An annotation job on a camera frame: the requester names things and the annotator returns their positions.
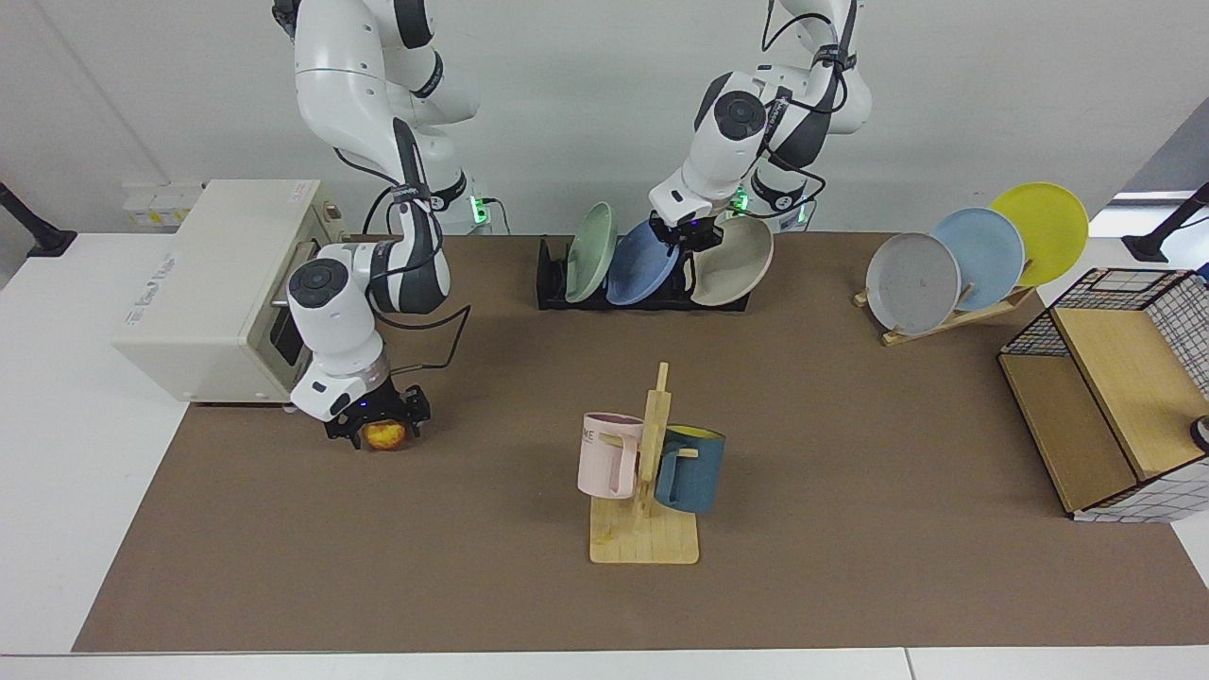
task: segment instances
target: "brown table mat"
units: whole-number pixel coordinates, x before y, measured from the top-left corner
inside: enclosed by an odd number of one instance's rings
[[[1068,519],[995,362],[1041,310],[893,348],[850,302],[884,235],[777,238],[745,315],[538,312],[533,238],[450,238],[474,316],[403,454],[191,408],[75,650],[375,652],[1209,642],[1165,525]],[[388,332],[398,364],[451,329]],[[696,566],[596,566],[582,414],[729,437]],[[405,387],[407,382],[400,382]]]

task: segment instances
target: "light blue plate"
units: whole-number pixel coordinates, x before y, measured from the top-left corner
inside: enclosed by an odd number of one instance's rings
[[[606,298],[619,307],[637,305],[667,281],[677,259],[679,246],[669,255],[667,244],[655,237],[650,223],[640,224],[617,244],[608,269]]]
[[[1024,241],[1012,220],[990,208],[965,208],[944,218],[932,230],[961,270],[961,289],[973,289],[958,302],[958,311],[974,312],[999,302],[1012,292],[1024,271]]]

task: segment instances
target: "printed label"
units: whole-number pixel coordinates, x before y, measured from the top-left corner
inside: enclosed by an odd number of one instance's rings
[[[151,273],[151,278],[147,280],[146,284],[143,286],[143,292],[139,294],[138,299],[134,300],[134,306],[126,315],[126,325],[138,325],[146,315],[147,307],[151,302],[160,295],[160,290],[163,289],[163,283],[167,281],[168,275],[172,270],[177,269],[177,263],[180,260],[177,253],[168,253],[163,257],[163,261],[160,266]]]

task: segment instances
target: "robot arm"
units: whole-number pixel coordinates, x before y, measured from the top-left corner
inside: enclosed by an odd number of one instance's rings
[[[360,169],[392,184],[403,229],[398,241],[328,246],[290,277],[290,312],[313,352],[291,399],[328,422],[329,436],[341,414],[347,420],[359,408],[375,408],[366,407],[370,402],[399,400],[370,305],[382,312],[429,313],[450,289],[424,163],[411,126],[388,97],[383,51],[387,45],[435,56],[427,47],[430,24],[422,1],[374,2],[378,13],[387,5],[410,10],[383,28],[363,0],[293,0],[296,12],[287,22],[303,121],[331,146],[380,168]]]
[[[392,30],[399,38],[399,29]],[[295,31],[299,109],[320,139],[370,161],[392,183],[403,241],[380,264],[382,271],[415,269],[383,276],[397,295],[375,294],[375,300],[384,312],[428,313],[449,294],[449,265],[416,137],[394,115],[386,93],[378,31],[377,18],[361,0],[302,2]],[[409,35],[430,38],[427,28]]]
[[[474,117],[479,87],[430,45],[434,23],[424,0],[364,1],[377,21],[387,94],[395,115],[415,127]]]
[[[794,16],[815,12],[832,23],[808,21],[798,40],[809,69],[759,68],[768,85],[768,154],[744,183],[747,209],[770,215],[774,231],[804,229],[805,178],[797,172],[818,157],[828,134],[851,134],[869,120],[873,97],[856,64],[856,24],[864,0],[782,0]]]
[[[751,212],[759,213],[763,207],[773,208],[769,212],[792,211],[805,184],[794,169],[815,161],[828,133],[851,133],[868,120],[872,98],[855,69],[854,53],[857,16],[864,0],[781,4],[796,17],[815,13],[831,22],[800,22],[798,38],[815,56],[811,68],[762,67],[756,75],[733,73],[711,83],[696,117],[688,159],[650,191],[656,234],[661,226],[675,231],[671,227],[717,215],[748,173],[748,194],[763,202]],[[747,97],[758,106],[753,115],[742,105],[733,109],[739,98],[751,102]],[[737,125],[747,126],[746,136],[736,138]]]

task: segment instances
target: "plate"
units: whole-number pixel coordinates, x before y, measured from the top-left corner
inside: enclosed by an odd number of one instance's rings
[[[961,293],[958,260],[927,234],[899,234],[883,243],[864,282],[873,316],[903,335],[935,330]]]
[[[617,223],[608,203],[596,203],[567,253],[567,301],[583,302],[601,287],[617,249]]]
[[[953,253],[961,289],[958,310],[974,312],[1006,298],[1024,270],[1024,241],[1012,220],[989,208],[966,208],[941,220],[932,236]]]
[[[693,301],[706,307],[729,305],[751,293],[773,264],[773,232],[746,215],[718,223],[722,244],[694,253],[696,288]]]
[[[679,246],[669,254],[667,244],[655,236],[650,223],[640,224],[617,244],[608,267],[606,298],[619,307],[637,305],[667,281],[678,258]]]
[[[1057,184],[1022,184],[990,207],[1012,220],[1024,240],[1025,259],[1031,264],[1020,276],[1020,286],[1041,286],[1066,273],[1087,247],[1087,211],[1077,196]]]

